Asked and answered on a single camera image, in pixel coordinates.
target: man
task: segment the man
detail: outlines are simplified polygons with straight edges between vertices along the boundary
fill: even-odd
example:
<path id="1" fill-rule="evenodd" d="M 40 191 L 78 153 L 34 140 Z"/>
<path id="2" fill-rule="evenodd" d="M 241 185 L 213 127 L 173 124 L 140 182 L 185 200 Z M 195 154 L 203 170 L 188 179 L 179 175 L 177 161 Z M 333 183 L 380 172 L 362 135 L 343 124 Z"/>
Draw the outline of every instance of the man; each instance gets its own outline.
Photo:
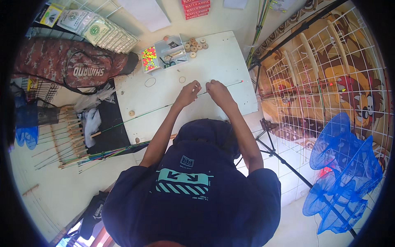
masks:
<path id="1" fill-rule="evenodd" d="M 123 171 L 108 195 L 102 219 L 118 245 L 263 246 L 273 237 L 280 181 L 263 168 L 258 145 L 222 83 L 211 80 L 206 90 L 231 124 L 189 122 L 165 153 L 177 116 L 200 90 L 197 81 L 183 87 L 140 165 Z M 233 162 L 240 152 L 248 177 Z"/>

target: red box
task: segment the red box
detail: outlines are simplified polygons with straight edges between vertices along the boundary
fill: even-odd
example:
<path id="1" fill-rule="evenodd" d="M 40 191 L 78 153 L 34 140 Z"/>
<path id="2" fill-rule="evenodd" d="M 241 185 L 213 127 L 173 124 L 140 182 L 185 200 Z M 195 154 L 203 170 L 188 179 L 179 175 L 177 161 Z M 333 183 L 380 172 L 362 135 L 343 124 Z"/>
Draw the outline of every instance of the red box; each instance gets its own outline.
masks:
<path id="1" fill-rule="evenodd" d="M 192 18 L 196 18 L 196 17 L 199 17 L 199 16 L 208 15 L 208 14 L 209 14 L 208 12 L 203 12 L 203 13 L 200 13 L 200 14 L 197 14 L 197 15 L 193 15 L 193 16 L 186 16 L 185 20 L 189 20 L 189 19 L 192 19 Z"/>
<path id="2" fill-rule="evenodd" d="M 190 3 L 198 2 L 198 1 L 201 1 L 201 0 L 181 0 L 181 4 L 185 5 L 185 4 L 190 4 Z"/>
<path id="3" fill-rule="evenodd" d="M 201 9 L 201 10 L 198 10 L 198 11 L 195 11 L 195 12 L 191 12 L 191 13 L 185 13 L 185 17 L 197 15 L 197 14 L 204 13 L 204 12 L 208 12 L 208 11 L 209 11 L 209 8 L 207 8 L 207 9 Z"/>
<path id="4" fill-rule="evenodd" d="M 207 8 L 210 8 L 210 5 L 208 4 L 208 5 L 201 5 L 201 6 L 198 6 L 198 7 L 194 7 L 194 8 L 190 8 L 190 9 L 185 9 L 184 10 L 184 13 L 186 14 L 186 13 L 192 13 L 192 12 L 196 12 L 196 11 L 199 11 L 199 10 L 201 10 L 201 9 L 207 9 Z"/>
<path id="5" fill-rule="evenodd" d="M 186 9 L 195 8 L 195 7 L 202 6 L 202 5 L 209 5 L 209 4 L 210 4 L 210 0 L 205 0 L 205 1 L 193 2 L 190 4 L 183 4 L 182 6 L 183 6 L 184 10 L 186 10 Z"/>

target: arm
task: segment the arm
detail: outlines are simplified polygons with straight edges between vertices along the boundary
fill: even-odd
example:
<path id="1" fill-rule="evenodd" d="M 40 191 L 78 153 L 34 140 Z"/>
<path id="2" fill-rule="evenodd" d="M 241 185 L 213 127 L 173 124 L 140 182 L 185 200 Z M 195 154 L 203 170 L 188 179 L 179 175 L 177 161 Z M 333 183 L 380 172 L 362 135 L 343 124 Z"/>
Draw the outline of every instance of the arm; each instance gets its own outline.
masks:
<path id="1" fill-rule="evenodd" d="M 171 131 L 173 130 L 175 120 L 185 106 L 189 105 L 198 98 L 197 94 L 200 89 L 201 86 L 198 81 L 193 81 L 182 88 L 176 101 L 171 106 L 165 120 L 163 121 L 162 125 L 160 125 L 158 131 L 155 133 L 154 137 L 149 143 L 140 166 L 149 167 L 153 164 L 159 163 L 162 160 L 170 140 Z"/>
<path id="2" fill-rule="evenodd" d="M 263 159 L 258 145 L 229 90 L 222 83 L 215 80 L 206 83 L 206 90 L 213 101 L 229 117 L 248 173 L 251 174 L 253 171 L 263 168 Z"/>

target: scissors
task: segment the scissors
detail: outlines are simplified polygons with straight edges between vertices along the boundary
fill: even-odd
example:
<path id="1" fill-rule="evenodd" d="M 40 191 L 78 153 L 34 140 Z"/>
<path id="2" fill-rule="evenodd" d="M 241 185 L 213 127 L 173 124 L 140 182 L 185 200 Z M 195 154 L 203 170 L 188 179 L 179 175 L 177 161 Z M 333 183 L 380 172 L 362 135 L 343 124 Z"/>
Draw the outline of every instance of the scissors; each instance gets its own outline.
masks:
<path id="1" fill-rule="evenodd" d="M 170 67 L 170 66 L 175 65 L 175 62 L 174 62 L 174 61 L 171 61 L 171 62 L 169 62 L 169 63 L 165 63 L 165 61 L 163 61 L 163 59 L 162 59 L 161 57 L 159 57 L 159 58 L 160 58 L 160 60 L 162 60 L 162 62 L 165 64 L 165 68 L 168 68 L 168 67 Z"/>

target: navy t-shirt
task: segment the navy t-shirt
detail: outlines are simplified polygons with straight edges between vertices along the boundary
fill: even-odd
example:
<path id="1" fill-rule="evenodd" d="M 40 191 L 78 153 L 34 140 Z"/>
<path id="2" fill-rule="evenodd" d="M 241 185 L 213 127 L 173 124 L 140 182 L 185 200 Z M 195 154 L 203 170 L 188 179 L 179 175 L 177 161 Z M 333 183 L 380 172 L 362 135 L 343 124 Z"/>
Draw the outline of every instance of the navy t-shirt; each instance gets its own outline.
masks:
<path id="1" fill-rule="evenodd" d="M 265 168 L 245 177 L 225 155 L 181 141 L 159 165 L 123 171 L 102 209 L 107 232 L 122 247 L 263 246 L 280 222 L 280 181 Z"/>

